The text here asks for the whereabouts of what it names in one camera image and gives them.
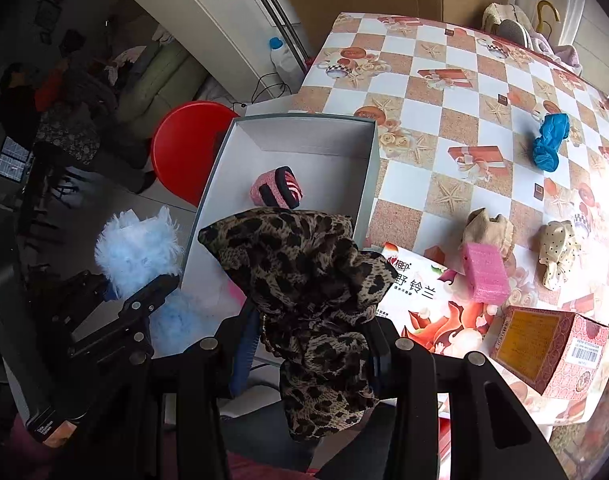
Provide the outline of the leopard print scrunchie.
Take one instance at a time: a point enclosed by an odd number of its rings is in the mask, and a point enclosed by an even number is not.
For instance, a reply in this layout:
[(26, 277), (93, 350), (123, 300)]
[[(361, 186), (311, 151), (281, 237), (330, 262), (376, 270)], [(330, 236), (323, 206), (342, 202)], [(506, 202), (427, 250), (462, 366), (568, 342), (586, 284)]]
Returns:
[(377, 402), (363, 333), (398, 273), (360, 249), (342, 214), (256, 208), (198, 233), (259, 313), (260, 338), (282, 361), (280, 398), (291, 437), (318, 442)]

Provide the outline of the light blue fluffy duster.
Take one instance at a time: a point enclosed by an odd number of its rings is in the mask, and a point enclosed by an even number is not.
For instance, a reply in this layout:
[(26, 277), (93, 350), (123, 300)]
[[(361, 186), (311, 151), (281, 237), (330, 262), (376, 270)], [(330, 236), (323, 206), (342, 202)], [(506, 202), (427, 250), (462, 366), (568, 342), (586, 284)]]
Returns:
[[(112, 216), (97, 237), (94, 258), (120, 300), (133, 296), (163, 274), (180, 276), (183, 248), (178, 225), (167, 206), (141, 219), (133, 210)], [(154, 356), (179, 354), (199, 339), (212, 336), (219, 322), (201, 312), (185, 292), (175, 290), (149, 317)]]

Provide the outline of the large pink sponge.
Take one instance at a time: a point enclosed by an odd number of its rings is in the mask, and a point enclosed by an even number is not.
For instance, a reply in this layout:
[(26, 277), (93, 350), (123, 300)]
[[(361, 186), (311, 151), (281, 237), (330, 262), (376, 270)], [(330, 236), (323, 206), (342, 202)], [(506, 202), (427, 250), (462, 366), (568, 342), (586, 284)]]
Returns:
[(500, 251), (493, 245), (465, 243), (462, 264), (472, 300), (502, 306), (511, 293)]

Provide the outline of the pink black striped sock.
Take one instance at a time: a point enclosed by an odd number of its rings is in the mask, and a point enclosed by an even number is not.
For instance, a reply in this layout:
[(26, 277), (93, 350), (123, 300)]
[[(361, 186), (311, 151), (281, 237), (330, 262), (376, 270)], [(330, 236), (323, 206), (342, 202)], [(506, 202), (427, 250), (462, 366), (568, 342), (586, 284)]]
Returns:
[(251, 201), (259, 207), (296, 209), (303, 198), (295, 174), (282, 166), (260, 174), (250, 188)]

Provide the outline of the beige knitted sock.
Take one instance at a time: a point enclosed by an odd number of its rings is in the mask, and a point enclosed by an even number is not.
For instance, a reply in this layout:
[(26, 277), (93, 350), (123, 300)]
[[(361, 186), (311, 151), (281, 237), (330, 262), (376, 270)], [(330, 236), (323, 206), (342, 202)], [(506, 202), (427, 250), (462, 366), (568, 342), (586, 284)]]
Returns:
[(490, 217), (486, 208), (472, 211), (466, 220), (461, 244), (477, 243), (495, 246), (503, 261), (510, 257), (515, 246), (516, 230), (509, 219), (497, 214)]

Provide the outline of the cream polka dot scrunchie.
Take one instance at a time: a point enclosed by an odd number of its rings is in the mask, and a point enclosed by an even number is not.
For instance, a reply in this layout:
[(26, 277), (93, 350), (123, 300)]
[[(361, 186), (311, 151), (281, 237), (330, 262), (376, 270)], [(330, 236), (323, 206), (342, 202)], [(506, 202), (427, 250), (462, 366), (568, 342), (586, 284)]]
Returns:
[(581, 244), (569, 220), (550, 221), (540, 230), (538, 263), (543, 266), (541, 283), (555, 292), (579, 271)]

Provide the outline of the blue cloth bundle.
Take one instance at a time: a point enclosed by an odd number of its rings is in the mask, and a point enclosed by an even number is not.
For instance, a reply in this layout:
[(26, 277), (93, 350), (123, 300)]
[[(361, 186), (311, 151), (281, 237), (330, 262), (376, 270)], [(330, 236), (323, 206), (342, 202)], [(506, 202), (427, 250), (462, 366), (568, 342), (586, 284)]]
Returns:
[(567, 114), (547, 114), (539, 129), (539, 136), (531, 144), (531, 160), (537, 168), (554, 172), (559, 166), (559, 148), (568, 138), (570, 120)]

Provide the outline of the tissue pack floral print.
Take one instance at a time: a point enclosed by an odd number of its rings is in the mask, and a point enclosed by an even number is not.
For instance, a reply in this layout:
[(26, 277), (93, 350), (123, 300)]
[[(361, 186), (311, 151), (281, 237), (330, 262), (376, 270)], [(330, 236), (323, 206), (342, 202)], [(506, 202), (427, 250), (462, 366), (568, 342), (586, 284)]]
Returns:
[(483, 348), (499, 307), (472, 300), (465, 276), (411, 250), (387, 243), (382, 255), (398, 277), (376, 314), (427, 350), (461, 358)]

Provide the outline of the red patterned carton box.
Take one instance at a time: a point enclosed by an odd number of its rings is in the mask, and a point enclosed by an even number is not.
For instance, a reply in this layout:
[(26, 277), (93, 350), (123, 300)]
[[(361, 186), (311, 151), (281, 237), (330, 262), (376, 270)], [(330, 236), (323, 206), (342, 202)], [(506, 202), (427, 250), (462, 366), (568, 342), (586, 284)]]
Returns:
[(609, 325), (568, 311), (511, 307), (490, 356), (548, 399), (588, 394)]

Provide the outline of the grey white storage box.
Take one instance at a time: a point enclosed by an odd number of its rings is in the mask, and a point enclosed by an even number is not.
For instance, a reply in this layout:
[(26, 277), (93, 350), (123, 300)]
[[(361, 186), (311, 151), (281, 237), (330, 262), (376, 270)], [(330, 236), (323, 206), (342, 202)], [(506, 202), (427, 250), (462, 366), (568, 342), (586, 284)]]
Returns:
[(301, 113), (236, 118), (216, 155), (194, 228), (277, 206), (342, 214), (362, 246), (378, 171), (372, 119)]

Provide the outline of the red plastic stool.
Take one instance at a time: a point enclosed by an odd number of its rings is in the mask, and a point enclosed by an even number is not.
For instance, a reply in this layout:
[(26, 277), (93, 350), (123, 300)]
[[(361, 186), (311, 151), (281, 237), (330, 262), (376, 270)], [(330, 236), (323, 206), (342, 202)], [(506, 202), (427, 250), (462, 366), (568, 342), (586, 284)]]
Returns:
[(162, 118), (150, 159), (157, 179), (169, 192), (198, 206), (224, 136), (238, 115), (212, 101), (184, 103)]

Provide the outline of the checkered patterned tablecloth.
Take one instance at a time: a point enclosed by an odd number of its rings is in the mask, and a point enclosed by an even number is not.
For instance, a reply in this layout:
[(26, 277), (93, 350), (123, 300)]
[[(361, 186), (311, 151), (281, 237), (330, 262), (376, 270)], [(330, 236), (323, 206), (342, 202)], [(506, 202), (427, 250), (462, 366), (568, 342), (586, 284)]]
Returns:
[[(403, 15), (344, 12), (303, 81), (297, 110), (374, 120), (382, 166), (367, 243), (393, 243), (457, 268), (469, 214), (486, 208), (516, 230), (510, 300), (609, 325), (609, 102), (561, 66), (495, 37)], [(531, 144), (565, 113), (554, 172)], [(580, 269), (560, 290), (541, 283), (540, 230), (569, 220)], [(546, 399), (510, 385), (537, 422), (586, 422), (609, 377), (609, 339), (588, 394)]]

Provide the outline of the white bottle blue cap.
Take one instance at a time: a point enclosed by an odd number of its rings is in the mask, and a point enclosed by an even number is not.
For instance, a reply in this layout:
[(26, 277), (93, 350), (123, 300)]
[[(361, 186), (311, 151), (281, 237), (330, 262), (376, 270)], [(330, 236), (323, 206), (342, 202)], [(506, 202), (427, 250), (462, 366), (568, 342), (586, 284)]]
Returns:
[(303, 79), (305, 79), (305, 73), (303, 73), (295, 56), (282, 39), (272, 37), (269, 41), (269, 47), (270, 58), (278, 76), (291, 93), (296, 93), (300, 89)]

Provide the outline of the green sofa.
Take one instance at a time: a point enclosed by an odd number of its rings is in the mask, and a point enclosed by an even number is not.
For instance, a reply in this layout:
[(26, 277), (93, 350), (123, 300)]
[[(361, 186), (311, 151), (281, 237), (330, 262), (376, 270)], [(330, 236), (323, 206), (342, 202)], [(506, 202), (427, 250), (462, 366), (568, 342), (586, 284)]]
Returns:
[(193, 101), (208, 79), (202, 66), (178, 41), (148, 44), (126, 78), (114, 118), (131, 142), (151, 138), (170, 110)]

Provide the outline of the white cabinet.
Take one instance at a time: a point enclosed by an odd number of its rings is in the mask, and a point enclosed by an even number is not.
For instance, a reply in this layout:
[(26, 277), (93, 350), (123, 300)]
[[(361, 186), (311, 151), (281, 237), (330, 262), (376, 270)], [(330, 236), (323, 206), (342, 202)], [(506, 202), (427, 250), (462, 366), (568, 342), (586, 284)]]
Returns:
[(239, 102), (286, 96), (269, 41), (278, 34), (258, 0), (135, 0)]

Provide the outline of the pink cloth pile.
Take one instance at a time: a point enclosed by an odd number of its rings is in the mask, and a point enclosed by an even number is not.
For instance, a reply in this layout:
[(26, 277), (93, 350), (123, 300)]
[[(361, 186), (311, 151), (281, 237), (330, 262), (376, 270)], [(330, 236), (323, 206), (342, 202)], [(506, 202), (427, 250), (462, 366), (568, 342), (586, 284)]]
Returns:
[(531, 32), (530, 41), (535, 52), (544, 55), (546, 58), (560, 66), (564, 66), (576, 76), (582, 74), (582, 64), (580, 63), (579, 54), (572, 44), (551, 46), (547, 41), (547, 38), (539, 32)]

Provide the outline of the red handled mop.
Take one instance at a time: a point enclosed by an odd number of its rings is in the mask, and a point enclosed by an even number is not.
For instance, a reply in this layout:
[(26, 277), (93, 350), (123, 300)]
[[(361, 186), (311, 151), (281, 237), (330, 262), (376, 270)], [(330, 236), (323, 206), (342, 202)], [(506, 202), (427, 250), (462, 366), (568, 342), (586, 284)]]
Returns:
[(286, 46), (302, 71), (303, 75), (309, 72), (309, 68), (312, 64), (312, 58), (309, 55), (305, 43), (302, 41), (295, 29), (294, 24), (291, 23), (287, 12), (280, 4), (280, 0), (258, 0), (261, 3), (262, 8), (269, 15), (270, 21), (273, 23), (277, 31), (282, 36)]

